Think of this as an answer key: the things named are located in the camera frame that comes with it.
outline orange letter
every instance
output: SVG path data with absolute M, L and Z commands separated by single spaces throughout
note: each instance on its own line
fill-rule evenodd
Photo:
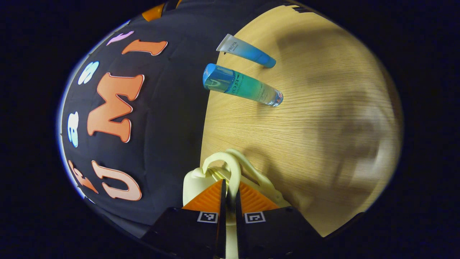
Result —
M 92 136 L 95 131 L 119 136 L 124 143 L 131 138 L 131 121 L 127 118 L 121 122 L 111 120 L 132 112 L 132 107 L 117 95 L 127 96 L 130 101 L 138 97 L 144 82 L 144 75 L 135 77 L 113 77 L 106 73 L 98 84 L 98 94 L 105 103 L 88 114 L 87 130 Z
M 168 45 L 167 41 L 161 42 L 148 42 L 148 41 L 140 41 L 135 40 L 129 43 L 128 46 L 121 52 L 121 54 L 126 54 L 130 51 L 142 51 L 142 52 L 149 52 L 152 56 L 156 56 L 160 54 L 163 49 L 166 48 Z
M 112 188 L 106 183 L 102 183 L 102 187 L 107 194 L 112 198 L 120 198 L 124 200 L 140 200 L 142 197 L 141 189 L 138 183 L 129 175 L 122 171 L 99 166 L 96 161 L 91 161 L 92 168 L 99 178 L 108 177 L 120 180 L 128 186 L 128 190 L 120 190 Z
M 74 175 L 75 177 L 77 178 L 77 181 L 83 185 L 83 186 L 86 186 L 88 187 L 89 189 L 93 190 L 95 193 L 99 194 L 98 191 L 96 190 L 96 188 L 94 188 L 94 186 L 91 184 L 91 182 L 88 180 L 88 178 L 83 178 L 83 174 L 78 171 L 77 169 L 74 168 L 74 164 L 72 163 L 72 161 L 69 160 L 69 166 L 70 168 L 72 169 L 72 171 L 74 172 Z

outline letter m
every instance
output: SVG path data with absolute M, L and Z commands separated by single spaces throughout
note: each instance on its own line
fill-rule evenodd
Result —
M 125 103 L 119 95 L 133 101 L 139 95 L 144 82 L 144 75 L 135 77 L 114 77 L 106 73 L 98 84 L 98 94 L 105 103 L 88 114 L 87 130 L 92 136 L 95 131 L 119 136 L 126 143 L 131 138 L 131 121 L 127 118 L 121 122 L 112 121 L 115 118 L 132 112 L 132 107 Z

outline blue translucent bottle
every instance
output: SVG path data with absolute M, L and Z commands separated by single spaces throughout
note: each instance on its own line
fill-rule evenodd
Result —
M 268 84 L 216 64 L 206 66 L 203 86 L 207 90 L 240 96 L 270 106 L 278 106 L 283 101 L 283 94 Z

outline white squeeze tube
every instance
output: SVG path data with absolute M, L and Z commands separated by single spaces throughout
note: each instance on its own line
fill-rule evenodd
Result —
M 268 68 L 272 68 L 276 64 L 276 60 L 265 52 L 230 34 L 225 36 L 216 50 L 254 61 Z

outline wood grain surface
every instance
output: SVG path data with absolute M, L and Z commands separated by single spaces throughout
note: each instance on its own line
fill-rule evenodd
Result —
M 201 164 L 240 150 L 326 236 L 366 211 L 397 165 L 403 118 L 392 80 L 358 39 L 311 12 L 280 6 L 235 36 L 275 67 L 223 53 L 217 64 L 273 86 L 284 101 L 211 91 Z

